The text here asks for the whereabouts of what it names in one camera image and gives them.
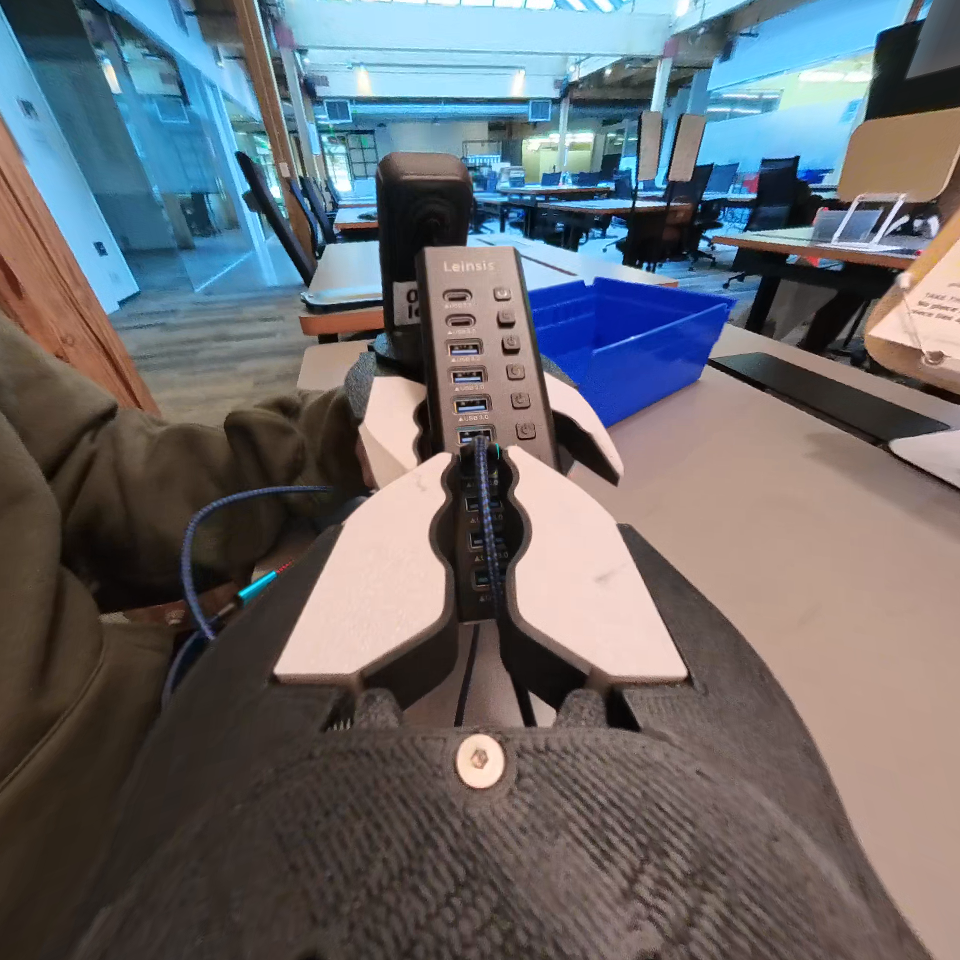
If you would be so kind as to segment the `black multi-port hub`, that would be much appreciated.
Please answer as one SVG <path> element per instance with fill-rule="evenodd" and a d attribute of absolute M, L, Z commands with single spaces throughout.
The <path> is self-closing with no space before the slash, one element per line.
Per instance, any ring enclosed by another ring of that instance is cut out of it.
<path fill-rule="evenodd" d="M 415 260 L 429 449 L 452 455 L 452 565 L 463 623 L 495 617 L 517 549 L 504 452 L 561 466 L 519 253 L 426 246 Z"/>

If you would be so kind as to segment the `wooden background desk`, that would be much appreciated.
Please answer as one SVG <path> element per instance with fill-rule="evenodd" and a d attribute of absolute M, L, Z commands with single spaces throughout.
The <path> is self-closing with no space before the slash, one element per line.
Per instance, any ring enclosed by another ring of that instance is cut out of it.
<path fill-rule="evenodd" d="M 818 287 L 833 297 L 816 311 L 798 347 L 810 354 L 825 354 L 852 323 L 857 329 L 868 307 L 885 295 L 896 277 L 909 268 L 927 242 L 895 237 L 893 246 L 853 247 L 816 241 L 810 226 L 768 231 L 717 234 L 714 242 L 734 247 L 747 256 L 736 273 L 759 276 L 760 282 L 745 329 L 761 333 L 782 282 Z"/>

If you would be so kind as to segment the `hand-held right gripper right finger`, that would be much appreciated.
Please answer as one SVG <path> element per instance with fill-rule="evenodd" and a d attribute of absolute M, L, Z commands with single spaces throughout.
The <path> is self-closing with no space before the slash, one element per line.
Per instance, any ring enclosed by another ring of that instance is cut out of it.
<path fill-rule="evenodd" d="M 518 520 L 500 652 L 519 684 L 558 709 L 574 690 L 676 686 L 690 672 L 615 518 L 520 447 L 504 451 Z"/>

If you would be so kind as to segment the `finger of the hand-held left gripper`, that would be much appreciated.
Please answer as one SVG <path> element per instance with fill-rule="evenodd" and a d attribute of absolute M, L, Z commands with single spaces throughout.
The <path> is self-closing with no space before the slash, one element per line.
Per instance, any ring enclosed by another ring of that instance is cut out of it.
<path fill-rule="evenodd" d="M 569 475 L 576 464 L 581 464 L 612 486 L 618 486 L 624 474 L 623 462 L 599 415 L 566 379 L 546 372 L 544 382 L 558 446 L 559 471 Z"/>
<path fill-rule="evenodd" d="M 419 413 L 427 400 L 426 386 L 401 376 L 376 376 L 358 428 L 365 457 L 365 476 L 382 490 L 422 462 L 423 426 Z"/>

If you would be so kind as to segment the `black monitor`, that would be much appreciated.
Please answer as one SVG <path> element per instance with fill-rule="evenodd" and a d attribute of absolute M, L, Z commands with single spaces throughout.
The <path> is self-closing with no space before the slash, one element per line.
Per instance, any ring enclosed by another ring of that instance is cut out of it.
<path fill-rule="evenodd" d="M 918 19 L 878 34 L 865 121 L 959 107 L 959 67 L 907 77 L 926 22 Z"/>

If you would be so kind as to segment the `person's green hoodie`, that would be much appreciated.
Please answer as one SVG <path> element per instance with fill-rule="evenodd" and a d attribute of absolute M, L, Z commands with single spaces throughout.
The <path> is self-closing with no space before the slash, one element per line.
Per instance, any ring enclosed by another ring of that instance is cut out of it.
<path fill-rule="evenodd" d="M 103 621 L 65 570 L 2 601 L 2 958 L 39 958 L 78 903 L 172 647 L 162 625 Z"/>

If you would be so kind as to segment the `person's left forearm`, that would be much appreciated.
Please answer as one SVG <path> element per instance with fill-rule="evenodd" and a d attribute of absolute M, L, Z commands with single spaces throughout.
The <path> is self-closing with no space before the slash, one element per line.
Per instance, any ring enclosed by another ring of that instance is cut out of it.
<path fill-rule="evenodd" d="M 49 603 L 64 572 L 104 610 L 171 601 L 186 525 L 211 502 L 318 485 L 327 512 L 368 487 L 343 389 L 211 427 L 120 407 L 6 318 L 1 361 L 3 616 Z"/>

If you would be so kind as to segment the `clear acrylic stand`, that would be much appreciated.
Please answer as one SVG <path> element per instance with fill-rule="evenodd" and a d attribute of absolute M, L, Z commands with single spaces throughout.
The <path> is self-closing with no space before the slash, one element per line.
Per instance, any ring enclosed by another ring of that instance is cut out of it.
<path fill-rule="evenodd" d="M 818 244 L 876 248 L 904 218 L 908 193 L 860 193 L 844 210 L 821 209 L 814 216 L 811 239 Z"/>

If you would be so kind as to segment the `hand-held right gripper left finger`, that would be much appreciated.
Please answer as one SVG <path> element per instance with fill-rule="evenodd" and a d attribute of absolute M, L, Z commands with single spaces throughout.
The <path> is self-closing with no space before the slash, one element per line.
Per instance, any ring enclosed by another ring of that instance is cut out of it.
<path fill-rule="evenodd" d="M 273 667 L 280 684 L 388 690 L 407 709 L 450 675 L 459 628 L 439 531 L 453 465 L 434 455 L 343 522 Z"/>

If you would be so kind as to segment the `white monitor stand base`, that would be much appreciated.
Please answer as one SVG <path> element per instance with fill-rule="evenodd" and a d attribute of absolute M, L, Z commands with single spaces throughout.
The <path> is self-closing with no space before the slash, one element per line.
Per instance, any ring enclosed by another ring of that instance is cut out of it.
<path fill-rule="evenodd" d="M 892 439 L 887 449 L 899 460 L 959 490 L 959 429 Z"/>

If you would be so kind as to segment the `grey desk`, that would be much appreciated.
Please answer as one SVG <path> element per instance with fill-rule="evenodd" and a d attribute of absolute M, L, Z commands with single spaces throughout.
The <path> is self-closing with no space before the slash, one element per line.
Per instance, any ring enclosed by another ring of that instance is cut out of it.
<path fill-rule="evenodd" d="M 935 958 L 958 958 L 958 492 L 708 367 L 571 477 L 750 642 Z"/>

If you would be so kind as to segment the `cardboard sign board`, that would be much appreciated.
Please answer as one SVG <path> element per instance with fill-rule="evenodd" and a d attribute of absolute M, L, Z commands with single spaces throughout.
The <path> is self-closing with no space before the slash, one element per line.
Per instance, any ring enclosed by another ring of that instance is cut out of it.
<path fill-rule="evenodd" d="M 959 158 L 959 109 L 878 118 L 851 134 L 837 196 L 903 195 L 930 202 L 947 188 Z"/>

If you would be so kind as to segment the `blue plastic bin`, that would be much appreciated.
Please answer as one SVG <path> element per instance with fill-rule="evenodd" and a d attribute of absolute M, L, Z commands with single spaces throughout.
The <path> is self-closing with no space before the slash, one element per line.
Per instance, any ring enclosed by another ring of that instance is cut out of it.
<path fill-rule="evenodd" d="M 606 277 L 537 289 L 529 300 L 541 354 L 604 426 L 701 378 L 735 305 L 726 295 Z"/>

